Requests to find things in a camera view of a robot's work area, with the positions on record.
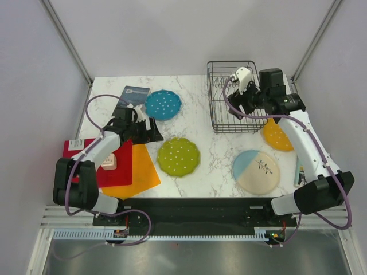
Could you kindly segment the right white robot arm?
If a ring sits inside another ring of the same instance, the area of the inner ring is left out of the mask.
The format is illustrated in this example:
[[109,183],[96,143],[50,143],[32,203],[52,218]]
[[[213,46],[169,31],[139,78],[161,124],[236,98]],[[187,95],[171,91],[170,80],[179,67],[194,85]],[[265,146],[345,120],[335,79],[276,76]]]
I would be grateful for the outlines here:
[[230,113],[251,118],[254,110],[265,110],[263,117],[279,125],[303,166],[306,185],[293,194],[272,199],[271,206],[262,212],[264,222],[273,226],[286,214],[308,215],[346,204],[354,177],[350,171],[341,171],[326,152],[302,99],[296,93],[287,93],[283,72],[279,68],[262,70],[255,84],[251,71],[240,67],[227,82],[238,84],[233,94],[224,97]]

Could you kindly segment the yellow polka dot plate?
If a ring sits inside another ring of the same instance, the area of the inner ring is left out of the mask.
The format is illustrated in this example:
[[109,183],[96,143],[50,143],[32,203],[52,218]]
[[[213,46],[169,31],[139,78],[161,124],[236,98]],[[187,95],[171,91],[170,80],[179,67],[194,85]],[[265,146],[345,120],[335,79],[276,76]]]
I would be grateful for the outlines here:
[[275,123],[274,119],[268,119],[261,131],[264,141],[273,149],[282,152],[294,150],[290,140],[283,130]]

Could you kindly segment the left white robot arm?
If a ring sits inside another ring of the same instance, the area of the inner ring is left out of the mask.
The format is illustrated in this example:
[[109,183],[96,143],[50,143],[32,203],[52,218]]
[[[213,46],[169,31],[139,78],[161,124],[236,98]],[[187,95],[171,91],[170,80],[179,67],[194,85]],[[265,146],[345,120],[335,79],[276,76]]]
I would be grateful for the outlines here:
[[162,140],[163,136],[153,117],[139,120],[136,110],[122,110],[119,116],[108,121],[89,146],[71,158],[60,158],[57,161],[54,203],[63,205],[69,216],[81,211],[100,213],[113,225],[121,225],[125,221],[126,212],[118,206],[118,198],[99,191],[97,171],[109,155],[128,141],[136,145]]

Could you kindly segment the blue and cream plate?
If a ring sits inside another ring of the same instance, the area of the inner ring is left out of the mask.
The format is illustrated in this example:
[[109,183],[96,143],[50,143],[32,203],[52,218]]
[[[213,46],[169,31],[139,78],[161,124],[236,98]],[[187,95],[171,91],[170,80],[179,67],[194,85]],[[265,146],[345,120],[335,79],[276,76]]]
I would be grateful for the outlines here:
[[280,183],[278,163],[259,150],[241,152],[233,161],[232,175],[236,183],[252,195],[268,195]]

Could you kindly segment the black wire dish rack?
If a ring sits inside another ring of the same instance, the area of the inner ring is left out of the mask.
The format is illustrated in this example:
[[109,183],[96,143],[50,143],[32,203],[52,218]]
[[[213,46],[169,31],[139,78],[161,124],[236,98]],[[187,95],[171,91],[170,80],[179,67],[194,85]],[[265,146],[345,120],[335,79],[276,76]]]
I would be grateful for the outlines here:
[[222,95],[222,89],[226,79],[239,67],[249,69],[252,80],[259,84],[256,64],[251,60],[241,61],[209,61],[207,63],[207,90],[212,127],[215,133],[255,133],[261,130],[267,123],[267,119],[261,119],[266,113],[263,109],[256,109],[252,116],[256,119],[238,119],[229,113]]

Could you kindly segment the green polka dot plate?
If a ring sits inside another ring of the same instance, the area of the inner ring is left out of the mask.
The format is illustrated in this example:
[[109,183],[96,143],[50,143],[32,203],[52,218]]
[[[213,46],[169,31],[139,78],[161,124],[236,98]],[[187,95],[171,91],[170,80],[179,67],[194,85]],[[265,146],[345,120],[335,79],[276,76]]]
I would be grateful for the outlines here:
[[200,164],[201,154],[195,143],[182,137],[172,138],[158,150],[159,168],[173,177],[192,174]]

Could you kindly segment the blue polka dot plate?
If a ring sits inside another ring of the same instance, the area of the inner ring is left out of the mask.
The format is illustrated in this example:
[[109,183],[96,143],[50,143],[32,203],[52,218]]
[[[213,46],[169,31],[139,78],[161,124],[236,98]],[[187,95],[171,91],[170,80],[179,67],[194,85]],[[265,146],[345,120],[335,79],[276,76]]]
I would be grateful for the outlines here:
[[181,98],[173,91],[152,92],[145,101],[145,113],[158,121],[167,121],[176,116],[182,106]]

